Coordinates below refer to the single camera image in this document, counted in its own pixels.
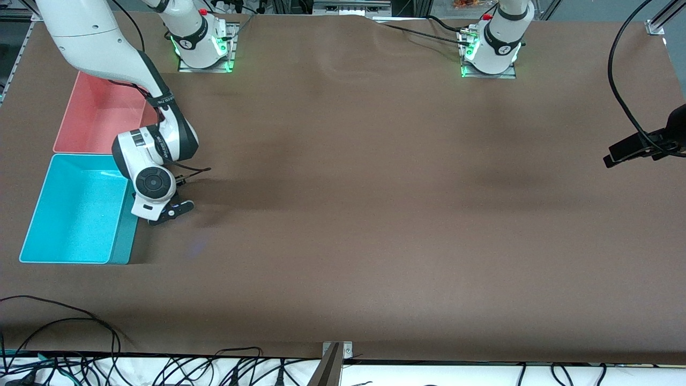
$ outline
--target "table surface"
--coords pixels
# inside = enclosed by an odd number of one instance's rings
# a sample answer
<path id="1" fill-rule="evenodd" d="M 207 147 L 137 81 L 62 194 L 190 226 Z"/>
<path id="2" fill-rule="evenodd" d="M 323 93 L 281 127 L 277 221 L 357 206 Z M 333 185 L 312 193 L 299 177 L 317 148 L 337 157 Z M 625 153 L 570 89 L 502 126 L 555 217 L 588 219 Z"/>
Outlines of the table surface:
<path id="1" fill-rule="evenodd" d="M 632 133 L 606 80 L 618 24 L 533 23 L 517 79 L 485 80 L 460 77 L 454 46 L 357 16 L 257 16 L 232 74 L 176 73 L 161 21 L 134 17 L 200 136 L 187 163 L 213 168 L 180 188 L 196 209 L 140 223 L 126 266 L 19 263 L 76 76 L 38 24 L 0 109 L 0 295 L 88 309 L 128 351 L 685 360 L 683 160 L 602 163 Z M 616 65 L 663 127 L 683 97 L 662 39 L 632 25 Z M 68 315 L 14 300 L 0 321 L 16 345 Z M 29 348 L 109 341 L 65 325 Z"/>

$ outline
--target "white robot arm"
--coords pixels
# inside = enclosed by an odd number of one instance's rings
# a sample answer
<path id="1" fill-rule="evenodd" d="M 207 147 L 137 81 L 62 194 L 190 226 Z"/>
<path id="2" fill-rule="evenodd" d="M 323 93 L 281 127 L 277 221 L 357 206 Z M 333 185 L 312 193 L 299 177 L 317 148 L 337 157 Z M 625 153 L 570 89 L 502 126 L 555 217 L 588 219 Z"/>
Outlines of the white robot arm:
<path id="1" fill-rule="evenodd" d="M 182 31 L 181 25 L 185 28 L 181 34 L 206 28 L 191 0 L 145 2 L 167 5 L 161 14 L 166 15 L 170 31 Z M 136 190 L 131 212 L 155 224 L 192 209 L 191 201 L 175 205 L 175 210 L 167 206 L 176 193 L 176 181 L 163 164 L 191 158 L 198 149 L 198 136 L 150 58 L 123 37 L 107 1 L 38 0 L 37 4 L 50 35 L 69 64 L 92 76 L 145 88 L 151 95 L 148 103 L 163 117 L 158 124 L 119 134 L 112 145 L 117 167 L 133 181 Z M 186 50 L 187 56 L 191 61 L 212 65 L 216 50 L 208 55 L 201 48 L 208 35 L 212 38 L 211 34 L 197 34 L 196 30 L 196 35 L 193 47 Z"/>
<path id="2" fill-rule="evenodd" d="M 478 30 L 478 41 L 464 58 L 488 74 L 501 73 L 517 59 L 521 39 L 534 18 L 530 0 L 500 0 L 491 20 L 470 26 Z"/>

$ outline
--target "white surface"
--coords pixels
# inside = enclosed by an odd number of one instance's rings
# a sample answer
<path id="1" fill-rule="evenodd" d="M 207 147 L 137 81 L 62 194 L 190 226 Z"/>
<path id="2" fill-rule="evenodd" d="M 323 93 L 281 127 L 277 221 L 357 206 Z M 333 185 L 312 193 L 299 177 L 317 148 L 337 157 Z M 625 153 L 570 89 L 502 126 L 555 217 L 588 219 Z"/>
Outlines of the white surface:
<path id="1" fill-rule="evenodd" d="M 150 386 L 167 361 L 166 358 L 120 358 L 117 361 L 117 366 L 133 385 Z M 17 359 L 15 364 L 30 362 L 32 360 Z M 203 362 L 204 360 L 202 359 L 193 360 L 184 366 L 184 370 L 188 374 Z M 200 379 L 194 381 L 193 384 L 195 386 L 217 385 L 237 362 L 238 359 L 217 360 L 214 364 L 215 376 L 212 382 L 210 383 L 211 371 L 208 371 Z M 99 361 L 99 368 L 106 373 L 110 368 L 110 364 L 110 359 L 103 359 Z M 286 368 L 301 386 L 305 386 L 309 377 L 314 373 L 317 364 L 317 360 L 312 360 L 287 365 Z M 257 377 L 278 365 L 278 359 L 272 359 L 260 364 L 255 370 L 255 378 L 257 379 Z M 165 384 L 173 385 L 183 377 L 180 371 L 172 373 L 174 369 L 176 367 L 172 367 L 171 370 L 166 372 L 166 374 L 171 374 L 171 376 L 165 381 Z M 372 381 L 372 383 L 369 383 L 370 386 L 515 386 L 520 371 L 520 366 L 500 365 L 352 365 L 344 366 L 341 386 L 354 386 L 368 381 Z M 572 377 L 575 386 L 594 386 L 600 376 L 601 368 L 567 366 L 567 371 Z M 49 373 L 50 370 L 41 370 L 36 381 L 44 381 Z M 195 378 L 199 373 L 196 372 L 191 377 Z M 557 374 L 560 379 L 566 381 L 559 367 L 557 368 Z M 241 378 L 239 384 L 241 386 L 248 386 L 250 375 L 251 372 L 248 372 Z M 276 381 L 276 375 L 277 371 L 272 372 L 260 380 L 257 385 L 273 386 Z M 20 377 L 21 375 L 7 376 L 0 381 L 0 385 L 10 379 Z M 286 386 L 293 385 L 293 382 L 287 376 L 284 378 L 284 382 Z M 111 377 L 111 384 L 113 386 L 125 385 L 116 373 L 113 373 Z M 183 385 L 190 384 L 188 381 L 183 383 Z M 72 386 L 73 383 L 56 373 L 51 385 Z M 531 385 L 555 386 L 557 382 L 552 378 L 548 366 L 530 365 L 526 369 L 522 386 Z M 607 375 L 602 382 L 602 386 L 648 385 L 686 385 L 686 369 L 609 367 Z"/>

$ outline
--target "gray floor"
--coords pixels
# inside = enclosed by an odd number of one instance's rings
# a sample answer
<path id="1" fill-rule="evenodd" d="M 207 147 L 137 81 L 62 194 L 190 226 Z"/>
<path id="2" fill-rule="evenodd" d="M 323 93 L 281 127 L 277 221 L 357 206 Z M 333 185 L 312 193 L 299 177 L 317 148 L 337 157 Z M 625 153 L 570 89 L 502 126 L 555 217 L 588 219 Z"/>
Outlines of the gray floor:
<path id="1" fill-rule="evenodd" d="M 127 10 L 149 10 L 139 0 L 119 0 Z M 642 0 L 563 0 L 551 18 L 553 21 L 623 21 L 642 2 Z M 447 13 L 452 0 L 434 0 L 434 10 L 438 16 Z M 667 0 L 655 0 L 653 4 L 636 18 L 645 21 L 657 13 Z M 12 50 L 5 58 L 0 59 L 0 82 L 3 84 L 12 68 L 14 58 L 27 29 L 24 23 L 0 22 L 0 43 L 9 44 Z M 686 91 L 686 12 L 678 15 L 666 28 L 667 49 L 674 65 L 674 70 L 681 82 L 681 89 Z"/>

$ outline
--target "turquoise plastic bin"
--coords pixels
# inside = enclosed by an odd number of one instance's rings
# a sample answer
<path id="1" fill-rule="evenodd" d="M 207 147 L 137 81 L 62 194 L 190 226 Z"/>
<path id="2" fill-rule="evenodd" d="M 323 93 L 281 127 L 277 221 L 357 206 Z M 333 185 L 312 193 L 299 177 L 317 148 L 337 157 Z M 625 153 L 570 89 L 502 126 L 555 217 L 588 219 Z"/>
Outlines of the turquoise plastic bin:
<path id="1" fill-rule="evenodd" d="M 55 154 L 19 261 L 128 263 L 138 223 L 132 193 L 111 155 Z"/>

